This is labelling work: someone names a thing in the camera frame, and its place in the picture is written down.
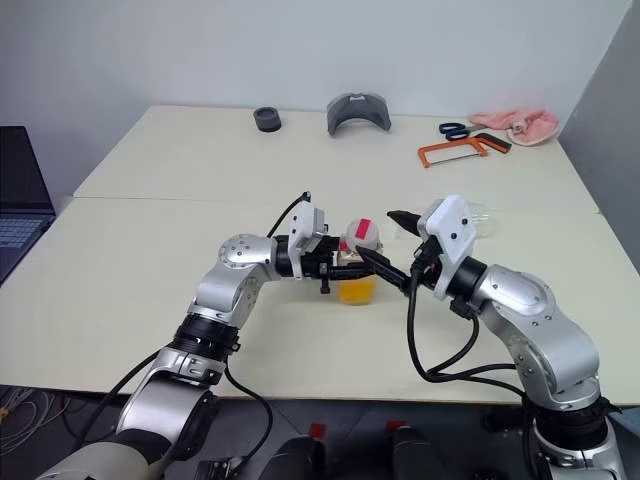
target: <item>gray wall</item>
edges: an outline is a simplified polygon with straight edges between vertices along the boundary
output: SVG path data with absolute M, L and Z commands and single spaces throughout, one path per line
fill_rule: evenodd
M 560 142 L 640 271 L 640 3 L 637 0 L 571 115 Z

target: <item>pink cloth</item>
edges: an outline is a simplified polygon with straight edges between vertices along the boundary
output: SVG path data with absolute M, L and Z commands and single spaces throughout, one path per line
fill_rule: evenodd
M 533 108 L 476 113 L 471 115 L 469 120 L 495 130 L 509 130 L 509 138 L 520 145 L 544 142 L 557 133 L 560 123 L 553 113 Z

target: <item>laptop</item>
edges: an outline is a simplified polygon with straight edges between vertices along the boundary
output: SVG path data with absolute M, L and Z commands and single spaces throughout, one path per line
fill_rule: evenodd
M 55 219 L 24 127 L 0 127 L 0 284 Z

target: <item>black roll of tape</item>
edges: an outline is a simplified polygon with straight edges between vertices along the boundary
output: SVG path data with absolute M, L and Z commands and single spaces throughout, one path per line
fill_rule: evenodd
M 261 132 L 275 132 L 280 130 L 282 123 L 278 110 L 273 107 L 261 107 L 253 112 L 258 130 Z

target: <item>table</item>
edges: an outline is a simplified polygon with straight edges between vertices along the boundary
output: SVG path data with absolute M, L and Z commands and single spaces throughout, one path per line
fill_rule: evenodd
M 245 199 L 76 198 L 0 289 L 0 383 L 108 390 L 170 340 L 218 246 L 235 233 L 265 232 L 279 211 Z M 354 212 L 328 209 L 332 231 Z M 474 256 L 544 278 L 564 312 L 593 337 L 605 394 L 638 403 L 640 384 L 621 372 L 636 361 L 640 280 L 606 221 L 592 213 L 489 213 L 493 232 L 477 242 Z M 416 239 L 384 210 L 372 218 L 386 255 L 408 267 Z M 482 385 L 423 382 L 409 360 L 405 311 L 406 300 L 383 283 L 375 302 L 362 307 L 320 295 L 318 282 L 267 284 L 230 365 L 240 381 L 269 397 L 516 400 Z M 426 290 L 417 319 L 425 365 L 452 354 L 470 333 L 468 322 Z M 483 328 L 460 367 L 508 360 Z M 516 381 L 513 372 L 492 377 Z M 238 394 L 224 381 L 215 392 Z
M 342 125 L 332 138 L 324 113 L 280 114 L 282 128 L 264 133 L 248 109 L 152 107 L 75 196 L 243 198 L 281 207 L 311 190 L 327 210 L 351 203 L 363 215 L 363 207 L 424 209 L 433 198 L 462 192 L 497 210 L 597 212 L 557 141 L 425 170 L 418 147 L 445 141 L 437 127 L 452 119 L 394 116 L 390 132 L 363 122 Z

